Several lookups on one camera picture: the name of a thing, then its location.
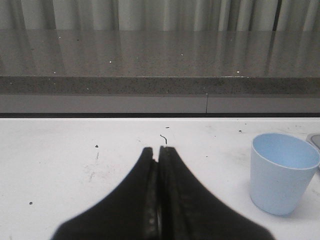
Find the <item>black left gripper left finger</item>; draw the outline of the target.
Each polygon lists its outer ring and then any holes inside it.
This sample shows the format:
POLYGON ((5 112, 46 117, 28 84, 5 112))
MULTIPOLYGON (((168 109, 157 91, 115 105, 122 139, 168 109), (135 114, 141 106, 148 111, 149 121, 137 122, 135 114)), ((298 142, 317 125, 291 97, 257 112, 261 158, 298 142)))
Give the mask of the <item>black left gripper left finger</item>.
POLYGON ((54 240, 157 240, 158 166, 145 147, 134 167, 104 199, 61 224, 54 240))

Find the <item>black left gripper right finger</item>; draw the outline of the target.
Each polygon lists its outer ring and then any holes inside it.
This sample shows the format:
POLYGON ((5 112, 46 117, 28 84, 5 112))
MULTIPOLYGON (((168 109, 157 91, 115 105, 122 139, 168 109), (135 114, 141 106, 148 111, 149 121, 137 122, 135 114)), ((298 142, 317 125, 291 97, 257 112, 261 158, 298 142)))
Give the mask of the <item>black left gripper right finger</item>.
POLYGON ((158 159, 165 240, 272 240, 264 227, 225 205, 193 175, 173 147, 158 159))

